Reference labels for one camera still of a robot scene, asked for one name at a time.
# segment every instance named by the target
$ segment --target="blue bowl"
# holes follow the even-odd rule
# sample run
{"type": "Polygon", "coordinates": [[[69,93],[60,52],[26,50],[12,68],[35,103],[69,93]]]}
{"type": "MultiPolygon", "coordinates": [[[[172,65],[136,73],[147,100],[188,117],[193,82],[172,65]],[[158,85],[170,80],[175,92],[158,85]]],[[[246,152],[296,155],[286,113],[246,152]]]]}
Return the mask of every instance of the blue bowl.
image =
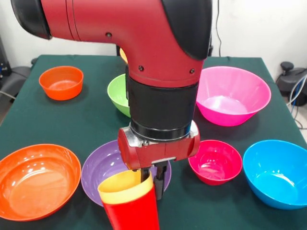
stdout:
{"type": "Polygon", "coordinates": [[[250,146],[243,157],[248,184],[265,204],[279,209],[307,206],[307,150],[281,140],[250,146]]]}

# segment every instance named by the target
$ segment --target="green bowl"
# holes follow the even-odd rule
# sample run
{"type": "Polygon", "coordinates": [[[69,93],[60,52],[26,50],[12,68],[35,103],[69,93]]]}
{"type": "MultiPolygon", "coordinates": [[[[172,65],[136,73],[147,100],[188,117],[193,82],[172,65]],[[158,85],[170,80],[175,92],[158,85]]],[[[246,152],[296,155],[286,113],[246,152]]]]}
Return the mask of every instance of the green bowl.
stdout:
{"type": "Polygon", "coordinates": [[[124,115],[130,117],[130,108],[126,98],[126,76],[119,75],[114,78],[107,87],[107,94],[115,105],[124,115]]]}

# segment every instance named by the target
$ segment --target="dark green table cover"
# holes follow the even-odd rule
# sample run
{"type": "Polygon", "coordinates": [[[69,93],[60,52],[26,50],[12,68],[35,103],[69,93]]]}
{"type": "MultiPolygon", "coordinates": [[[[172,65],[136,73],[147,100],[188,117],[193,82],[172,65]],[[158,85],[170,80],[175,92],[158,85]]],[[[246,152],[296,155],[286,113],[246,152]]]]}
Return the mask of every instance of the dark green table cover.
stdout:
{"type": "MultiPolygon", "coordinates": [[[[261,58],[210,57],[209,66],[235,66],[261,76],[270,86],[272,100],[260,113],[237,127],[221,127],[206,121],[196,109],[195,121],[201,139],[218,139],[233,145],[243,155],[251,144],[281,139],[304,148],[306,143],[261,58]]],[[[84,163],[100,145],[115,140],[118,129],[129,119],[108,98],[108,83],[124,73],[120,57],[41,56],[31,76],[0,127],[0,159],[19,148],[54,143],[71,149],[84,163]],[[45,70],[72,65],[84,72],[82,93],[66,102],[47,98],[38,84],[45,70]]],[[[188,161],[172,163],[172,180],[158,202],[162,230],[307,230],[307,208],[276,210],[260,202],[250,190],[243,171],[221,186],[203,184],[188,161]]],[[[81,185],[58,212],[42,220],[13,222],[0,219],[0,230],[109,230],[105,211],[94,204],[81,185]]]]}

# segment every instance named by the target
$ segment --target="purple bowl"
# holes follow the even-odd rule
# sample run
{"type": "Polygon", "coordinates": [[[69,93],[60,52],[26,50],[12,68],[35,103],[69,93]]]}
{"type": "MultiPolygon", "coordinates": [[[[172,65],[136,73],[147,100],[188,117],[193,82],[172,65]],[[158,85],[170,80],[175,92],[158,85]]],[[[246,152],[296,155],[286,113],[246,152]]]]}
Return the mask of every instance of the purple bowl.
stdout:
{"type": "MultiPolygon", "coordinates": [[[[98,186],[106,178],[127,170],[127,166],[121,159],[117,140],[113,140],[97,148],[86,159],[81,174],[81,184],[86,195],[96,204],[103,207],[101,202],[98,186]]],[[[153,177],[157,174],[156,167],[150,169],[153,177]]],[[[167,189],[172,176],[172,168],[168,162],[167,171],[165,173],[164,191],[167,189]]]]}

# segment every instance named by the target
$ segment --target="bowl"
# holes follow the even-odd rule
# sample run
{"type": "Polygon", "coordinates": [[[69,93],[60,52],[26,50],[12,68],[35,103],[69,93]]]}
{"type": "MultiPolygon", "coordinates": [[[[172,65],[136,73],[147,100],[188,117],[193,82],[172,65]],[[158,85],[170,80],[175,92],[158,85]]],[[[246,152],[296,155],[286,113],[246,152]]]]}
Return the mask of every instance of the bowl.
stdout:
{"type": "Polygon", "coordinates": [[[122,48],[119,49],[119,54],[120,54],[120,57],[125,61],[125,63],[128,64],[126,54],[122,48]]]}
{"type": "Polygon", "coordinates": [[[282,140],[250,146],[243,157],[248,184],[265,204],[279,209],[307,206],[307,150],[282,140]]]}
{"type": "Polygon", "coordinates": [[[107,87],[107,94],[115,107],[127,117],[130,117],[130,108],[126,97],[126,75],[114,78],[107,87]]]}
{"type": "Polygon", "coordinates": [[[47,217],[71,198],[80,177],[80,162],[65,147],[41,144],[17,150],[0,161],[0,217],[47,217]]]}
{"type": "Polygon", "coordinates": [[[196,104],[201,114],[220,126],[238,126],[271,99],[267,83],[244,69],[218,66],[203,69],[196,104]]]}
{"type": "Polygon", "coordinates": [[[242,170],[240,153],[218,140],[201,141],[189,164],[197,177],[208,185],[220,185],[234,179],[242,170]]]}
{"type": "MultiPolygon", "coordinates": [[[[98,186],[105,179],[117,173],[127,170],[127,166],[121,159],[118,148],[118,141],[114,140],[97,148],[86,159],[82,167],[81,183],[86,195],[96,204],[103,207],[98,186]]],[[[150,169],[153,178],[157,174],[156,167],[150,169]]],[[[167,189],[172,176],[172,168],[168,162],[167,171],[165,173],[164,191],[167,189]]]]}
{"type": "Polygon", "coordinates": [[[45,71],[39,84],[48,97],[65,101],[79,95],[83,85],[83,73],[72,66],[59,66],[45,71]]]}

